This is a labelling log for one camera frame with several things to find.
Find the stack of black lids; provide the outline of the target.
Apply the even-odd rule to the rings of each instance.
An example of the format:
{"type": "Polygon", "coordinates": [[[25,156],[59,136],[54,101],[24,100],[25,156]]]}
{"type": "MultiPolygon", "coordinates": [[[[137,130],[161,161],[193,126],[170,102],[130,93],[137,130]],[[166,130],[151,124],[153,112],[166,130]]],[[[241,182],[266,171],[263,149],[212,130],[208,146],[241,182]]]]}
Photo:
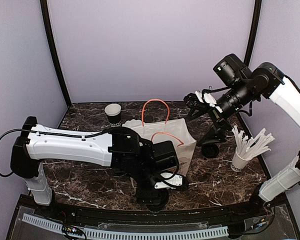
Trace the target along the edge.
{"type": "Polygon", "coordinates": [[[216,158],[219,152],[219,147],[216,144],[205,144],[201,147],[201,153],[206,158],[216,158]]]}

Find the kraft paper bag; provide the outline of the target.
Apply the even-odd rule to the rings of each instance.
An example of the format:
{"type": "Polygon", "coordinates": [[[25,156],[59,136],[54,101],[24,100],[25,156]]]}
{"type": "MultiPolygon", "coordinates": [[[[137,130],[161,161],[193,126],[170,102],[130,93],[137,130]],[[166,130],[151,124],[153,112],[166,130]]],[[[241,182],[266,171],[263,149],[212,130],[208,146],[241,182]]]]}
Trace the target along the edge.
{"type": "Polygon", "coordinates": [[[178,173],[186,176],[195,151],[197,141],[188,131],[184,118],[170,120],[170,108],[161,99],[153,98],[148,100],[142,107],[141,119],[127,120],[122,126],[137,132],[142,138],[152,141],[154,144],[164,141],[172,141],[178,161],[178,173]],[[167,108],[167,115],[164,121],[152,123],[145,122],[145,109],[150,102],[161,102],[167,108]]]}

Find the stack of paper cups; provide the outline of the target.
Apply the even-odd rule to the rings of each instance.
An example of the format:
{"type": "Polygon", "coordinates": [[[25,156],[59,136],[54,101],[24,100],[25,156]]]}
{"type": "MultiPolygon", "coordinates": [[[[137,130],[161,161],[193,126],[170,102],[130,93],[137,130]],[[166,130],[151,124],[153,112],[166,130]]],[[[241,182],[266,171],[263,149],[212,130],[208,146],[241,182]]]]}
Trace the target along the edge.
{"type": "Polygon", "coordinates": [[[117,103],[109,104],[104,108],[111,127],[120,127],[122,125],[121,110],[121,105],[117,103]]]}

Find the black paper coffee cup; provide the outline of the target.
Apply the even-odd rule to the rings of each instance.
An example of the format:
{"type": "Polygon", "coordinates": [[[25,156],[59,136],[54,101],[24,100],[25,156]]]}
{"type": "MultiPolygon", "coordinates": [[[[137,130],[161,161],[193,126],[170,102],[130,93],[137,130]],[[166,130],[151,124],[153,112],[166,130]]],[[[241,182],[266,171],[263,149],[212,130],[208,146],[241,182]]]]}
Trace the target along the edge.
{"type": "Polygon", "coordinates": [[[149,211],[153,212],[153,213],[157,213],[162,211],[165,206],[167,204],[166,203],[160,203],[160,204],[147,204],[146,207],[149,211]]]}

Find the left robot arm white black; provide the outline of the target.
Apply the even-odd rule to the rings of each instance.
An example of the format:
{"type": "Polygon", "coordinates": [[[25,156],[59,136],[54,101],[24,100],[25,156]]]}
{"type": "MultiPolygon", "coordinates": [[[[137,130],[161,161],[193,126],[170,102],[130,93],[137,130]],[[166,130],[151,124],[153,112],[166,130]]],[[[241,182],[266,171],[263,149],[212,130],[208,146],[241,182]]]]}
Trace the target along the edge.
{"type": "Polygon", "coordinates": [[[186,178],[171,168],[179,168],[170,140],[153,143],[128,127],[110,127],[99,132],[49,128],[29,116],[18,129],[11,151],[11,172],[26,182],[34,201],[50,218],[57,218],[60,206],[45,176],[42,160],[57,159],[92,163],[118,169],[135,180],[136,200],[150,211],[161,211],[169,200],[169,190],[182,190],[186,178]]]}

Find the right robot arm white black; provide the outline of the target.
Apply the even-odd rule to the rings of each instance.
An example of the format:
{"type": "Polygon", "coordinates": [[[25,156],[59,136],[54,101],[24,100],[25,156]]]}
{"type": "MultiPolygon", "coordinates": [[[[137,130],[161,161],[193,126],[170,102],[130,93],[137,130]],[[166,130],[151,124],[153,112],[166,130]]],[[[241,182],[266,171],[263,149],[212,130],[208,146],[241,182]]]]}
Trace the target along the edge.
{"type": "MultiPolygon", "coordinates": [[[[262,62],[274,63],[300,88],[300,54],[293,52],[275,53],[274,55],[257,54],[252,57],[251,67],[254,69],[262,62]]],[[[266,99],[254,102],[253,116],[245,117],[244,120],[253,134],[266,128],[276,138],[270,146],[271,151],[262,155],[267,170],[271,176],[274,176],[297,155],[300,149],[299,127],[283,110],[266,99]]]]}

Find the bundle of wrapped straws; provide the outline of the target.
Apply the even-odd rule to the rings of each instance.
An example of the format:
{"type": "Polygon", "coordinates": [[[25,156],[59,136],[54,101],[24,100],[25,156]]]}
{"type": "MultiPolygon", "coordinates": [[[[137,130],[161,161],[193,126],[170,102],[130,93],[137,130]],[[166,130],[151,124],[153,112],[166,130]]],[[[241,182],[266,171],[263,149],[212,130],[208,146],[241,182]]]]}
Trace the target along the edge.
{"type": "Polygon", "coordinates": [[[271,133],[265,135],[265,128],[255,137],[249,137],[243,130],[239,130],[237,125],[234,125],[231,131],[236,142],[235,153],[243,160],[251,160],[270,151],[269,143],[275,140],[271,133]]]}

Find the white cup holding straws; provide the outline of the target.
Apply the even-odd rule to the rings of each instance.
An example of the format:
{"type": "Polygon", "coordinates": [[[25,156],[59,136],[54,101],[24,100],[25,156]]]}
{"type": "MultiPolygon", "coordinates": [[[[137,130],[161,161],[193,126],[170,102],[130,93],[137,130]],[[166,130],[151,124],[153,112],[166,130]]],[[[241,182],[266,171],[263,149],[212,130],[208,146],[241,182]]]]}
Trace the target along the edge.
{"type": "Polygon", "coordinates": [[[243,158],[239,155],[239,151],[235,149],[235,153],[230,164],[230,168],[234,172],[241,172],[243,168],[250,162],[251,158],[243,158]]]}

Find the black front rail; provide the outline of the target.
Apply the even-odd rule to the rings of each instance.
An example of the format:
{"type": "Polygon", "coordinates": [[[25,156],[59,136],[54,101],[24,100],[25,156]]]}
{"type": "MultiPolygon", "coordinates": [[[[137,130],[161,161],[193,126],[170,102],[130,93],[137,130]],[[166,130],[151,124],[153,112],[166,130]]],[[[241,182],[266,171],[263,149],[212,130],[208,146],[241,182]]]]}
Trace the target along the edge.
{"type": "Polygon", "coordinates": [[[184,224],[194,222],[208,222],[210,224],[236,224],[241,223],[250,217],[273,215],[273,207],[268,203],[260,206],[248,202],[228,206],[188,209],[188,210],[167,210],[160,212],[130,211],[130,210],[109,210],[92,207],[75,206],[64,203],[53,203],[50,206],[38,205],[30,200],[29,206],[34,208],[37,214],[46,218],[61,221],[65,224],[92,225],[101,223],[114,224],[184,224]]]}

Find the right black frame post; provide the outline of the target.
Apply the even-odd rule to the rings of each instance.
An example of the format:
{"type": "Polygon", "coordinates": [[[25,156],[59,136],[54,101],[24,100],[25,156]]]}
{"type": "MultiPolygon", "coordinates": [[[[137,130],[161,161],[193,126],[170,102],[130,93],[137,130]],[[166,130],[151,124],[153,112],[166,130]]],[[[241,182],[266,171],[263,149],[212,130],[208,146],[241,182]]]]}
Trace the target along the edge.
{"type": "Polygon", "coordinates": [[[247,66],[250,65],[253,50],[254,50],[254,45],[256,41],[257,30],[258,30],[260,15],[261,15],[261,8],[262,8],[262,0],[255,0],[249,38],[248,38],[244,61],[243,61],[247,66]]]}

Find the black frame post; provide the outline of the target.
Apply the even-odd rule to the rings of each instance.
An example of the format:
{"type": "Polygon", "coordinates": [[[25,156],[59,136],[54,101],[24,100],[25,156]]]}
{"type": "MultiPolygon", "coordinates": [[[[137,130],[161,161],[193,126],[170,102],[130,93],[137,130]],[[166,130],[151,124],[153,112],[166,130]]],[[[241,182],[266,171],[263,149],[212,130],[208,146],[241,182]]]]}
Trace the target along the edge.
{"type": "Polygon", "coordinates": [[[257,30],[258,30],[260,15],[261,15],[261,8],[262,8],[262,0],[255,0],[249,38],[248,38],[244,61],[243,61],[247,66],[250,65],[253,50],[254,50],[254,45],[256,41],[257,30]]]}
{"type": "Polygon", "coordinates": [[[46,39],[47,39],[52,63],[54,66],[54,70],[56,73],[56,77],[58,80],[58,84],[59,84],[63,99],[65,101],[67,108],[69,108],[72,105],[72,101],[70,98],[68,88],[66,86],[66,81],[65,81],[65,78],[64,78],[64,75],[62,72],[59,56],[57,53],[57,48],[56,48],[56,44],[55,44],[55,39],[54,39],[54,34],[53,34],[53,29],[52,29],[50,14],[49,14],[48,1],[40,0],[39,2],[40,2],[43,25],[44,25],[44,29],[45,29],[46,39]]]}

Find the left black frame post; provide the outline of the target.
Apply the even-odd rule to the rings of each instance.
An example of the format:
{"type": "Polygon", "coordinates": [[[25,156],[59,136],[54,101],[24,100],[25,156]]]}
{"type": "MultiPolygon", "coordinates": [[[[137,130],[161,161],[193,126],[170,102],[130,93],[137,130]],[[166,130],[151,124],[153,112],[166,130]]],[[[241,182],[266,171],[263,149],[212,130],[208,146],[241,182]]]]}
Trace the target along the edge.
{"type": "Polygon", "coordinates": [[[65,101],[67,108],[69,108],[72,105],[72,101],[70,98],[68,88],[66,86],[66,81],[65,81],[65,78],[64,78],[64,75],[62,72],[59,56],[57,53],[57,48],[56,48],[56,44],[55,44],[55,39],[54,39],[54,34],[53,34],[53,29],[52,29],[50,14],[49,14],[48,1],[40,0],[39,2],[40,2],[43,25],[44,25],[44,29],[45,29],[46,39],[47,39],[52,63],[54,66],[54,70],[56,73],[56,77],[58,80],[58,84],[59,84],[63,99],[65,101]]]}

